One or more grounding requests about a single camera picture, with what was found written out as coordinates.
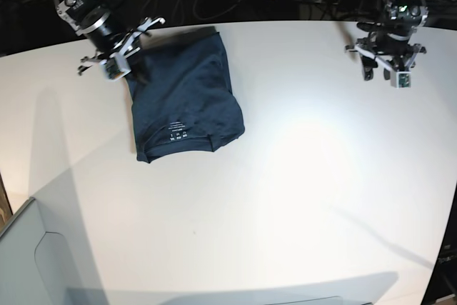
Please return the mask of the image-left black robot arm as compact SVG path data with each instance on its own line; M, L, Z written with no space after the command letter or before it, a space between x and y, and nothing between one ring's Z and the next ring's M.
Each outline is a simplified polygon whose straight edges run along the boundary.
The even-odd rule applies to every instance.
M95 48L93 56L81 58L79 75L92 66L100 68L109 81L138 77L143 73L141 36L163 17L144 17L136 26L127 26L116 12L122 0L55 0L56 13L75 35L88 39Z

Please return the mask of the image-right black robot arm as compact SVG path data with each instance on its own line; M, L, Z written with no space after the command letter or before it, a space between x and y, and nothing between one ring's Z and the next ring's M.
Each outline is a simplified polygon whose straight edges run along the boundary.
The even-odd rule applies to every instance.
M397 89L411 86L411 70L419 54L426 53L422 44L410 39L428 18L425 0L378 0L374 21L357 23L366 36L345 46L348 53L358 54L364 81L373 78L373 70L383 67L383 77Z

